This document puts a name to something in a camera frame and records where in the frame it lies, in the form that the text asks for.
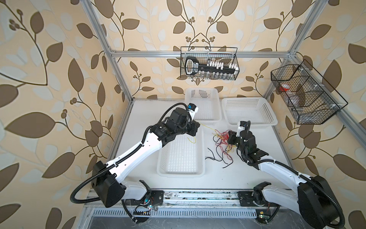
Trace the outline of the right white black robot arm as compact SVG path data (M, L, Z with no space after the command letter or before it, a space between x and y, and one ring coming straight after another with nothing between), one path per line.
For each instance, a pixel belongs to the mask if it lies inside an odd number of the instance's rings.
M314 229L343 228L346 219L327 180L298 172L260 150L250 126L250 121L239 121L237 130L229 132L228 143L236 147L239 158L248 166L273 176L287 188L262 182L253 188L249 200L259 207L285 207L301 215Z

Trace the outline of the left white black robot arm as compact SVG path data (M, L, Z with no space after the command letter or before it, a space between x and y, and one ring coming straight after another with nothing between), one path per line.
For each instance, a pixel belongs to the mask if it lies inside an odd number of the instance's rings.
M148 126L143 138L120 156L107 163L97 162L92 176L77 186L70 195L74 204L101 201L110 208L119 201L150 199L151 188L143 181L125 181L129 173L152 153L175 140L178 135L195 136L200 124L194 120L195 104L177 103L167 109L159 121Z

